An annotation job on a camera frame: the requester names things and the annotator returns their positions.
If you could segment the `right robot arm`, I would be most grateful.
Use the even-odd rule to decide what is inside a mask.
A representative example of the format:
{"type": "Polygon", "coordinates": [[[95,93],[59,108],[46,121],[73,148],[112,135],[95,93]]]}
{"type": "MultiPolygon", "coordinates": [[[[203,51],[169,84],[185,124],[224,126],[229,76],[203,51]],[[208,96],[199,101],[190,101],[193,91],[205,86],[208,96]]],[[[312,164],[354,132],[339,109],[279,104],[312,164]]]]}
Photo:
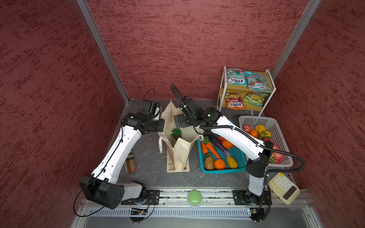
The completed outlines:
{"type": "Polygon", "coordinates": [[[239,148],[249,158],[245,166],[249,174],[249,187],[246,191],[246,201],[251,205],[259,205],[263,199],[262,194],[266,187],[265,180],[269,173],[278,173],[280,170],[267,170],[272,152],[291,156],[301,162],[298,168],[286,170],[287,173],[299,172],[305,168],[305,162],[297,155],[281,150],[275,150],[273,143],[263,142],[232,123],[226,116],[213,107],[205,110],[198,106],[194,100],[185,97],[175,85],[171,90],[181,103],[179,108],[185,116],[184,122],[195,129],[202,129],[204,133],[213,133],[222,136],[234,146],[239,148]]]}

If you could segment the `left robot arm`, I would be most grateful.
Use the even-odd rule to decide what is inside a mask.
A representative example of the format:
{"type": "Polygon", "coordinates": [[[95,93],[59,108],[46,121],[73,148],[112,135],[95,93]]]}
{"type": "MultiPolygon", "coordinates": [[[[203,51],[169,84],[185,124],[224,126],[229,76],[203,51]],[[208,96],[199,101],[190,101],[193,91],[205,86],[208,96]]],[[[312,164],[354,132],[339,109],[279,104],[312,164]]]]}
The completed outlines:
{"type": "Polygon", "coordinates": [[[121,119],[121,127],[116,140],[98,167],[79,181],[85,198],[102,208],[115,209],[124,200],[141,197],[143,185],[130,182],[118,185],[118,177],[134,145],[142,135],[162,132],[164,119],[160,119],[161,105],[143,99],[137,113],[127,114],[121,119]]]}

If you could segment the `cream canvas grocery bag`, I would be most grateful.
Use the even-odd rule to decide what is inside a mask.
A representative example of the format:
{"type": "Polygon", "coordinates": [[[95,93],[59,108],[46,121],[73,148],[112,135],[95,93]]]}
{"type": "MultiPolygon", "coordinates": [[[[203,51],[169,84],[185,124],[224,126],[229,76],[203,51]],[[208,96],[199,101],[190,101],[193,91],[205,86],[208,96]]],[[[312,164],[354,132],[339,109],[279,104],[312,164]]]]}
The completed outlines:
{"type": "Polygon", "coordinates": [[[202,130],[196,132],[192,126],[182,128],[182,136],[177,140],[170,134],[175,128],[175,116],[182,114],[182,111],[175,107],[172,101],[168,103],[160,118],[164,120],[164,128],[159,132],[159,151],[163,152],[163,143],[167,148],[167,172],[180,173],[189,172],[189,154],[197,140],[202,140],[202,130]]]}

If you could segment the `orange pumpkin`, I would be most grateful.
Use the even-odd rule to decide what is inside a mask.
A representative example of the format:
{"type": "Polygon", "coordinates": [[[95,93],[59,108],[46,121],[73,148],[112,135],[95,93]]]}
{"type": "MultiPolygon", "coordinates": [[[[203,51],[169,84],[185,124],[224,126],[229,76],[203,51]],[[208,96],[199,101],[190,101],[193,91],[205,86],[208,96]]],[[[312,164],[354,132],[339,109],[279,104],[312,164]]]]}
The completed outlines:
{"type": "Polygon", "coordinates": [[[229,150],[232,147],[234,147],[234,144],[232,144],[231,142],[229,142],[228,140],[224,139],[222,142],[222,145],[225,149],[229,150]]]}

